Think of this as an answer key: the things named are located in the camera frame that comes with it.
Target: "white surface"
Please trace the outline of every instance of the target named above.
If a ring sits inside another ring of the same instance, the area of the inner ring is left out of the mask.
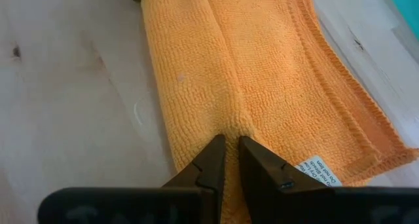
[[[397,18],[382,0],[315,4],[328,40],[418,147],[419,67]],[[34,223],[62,187],[158,186],[173,173],[141,20],[131,0],[0,0],[0,223]],[[373,182],[419,186],[417,167]]]
[[[171,176],[141,21],[131,0],[0,0],[0,223],[62,187]]]

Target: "wood grain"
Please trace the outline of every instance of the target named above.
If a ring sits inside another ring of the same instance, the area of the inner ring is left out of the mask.
[[[419,67],[397,15],[383,0],[314,3],[331,46],[419,147]],[[1,223],[35,223],[62,187],[174,173],[141,20],[131,0],[0,0]],[[418,186],[418,166],[372,184]]]

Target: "wooden surface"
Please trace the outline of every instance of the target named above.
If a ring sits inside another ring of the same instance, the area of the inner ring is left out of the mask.
[[[384,0],[314,1],[330,44],[419,147],[416,40]],[[373,184],[419,186],[418,166]],[[0,223],[35,223],[62,187],[159,186],[172,174],[139,5],[0,0]]]

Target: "care label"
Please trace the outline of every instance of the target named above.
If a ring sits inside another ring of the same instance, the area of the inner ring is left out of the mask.
[[[332,173],[332,170],[330,170],[323,159],[321,159],[318,155],[307,159],[295,168],[329,187],[342,186],[342,183],[336,175]]]

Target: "orange towel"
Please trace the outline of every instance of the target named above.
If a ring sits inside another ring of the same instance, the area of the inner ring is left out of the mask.
[[[321,35],[311,0],[142,0],[178,170],[227,135],[223,223],[248,220],[237,138],[298,164],[319,155],[345,185],[413,161]]]

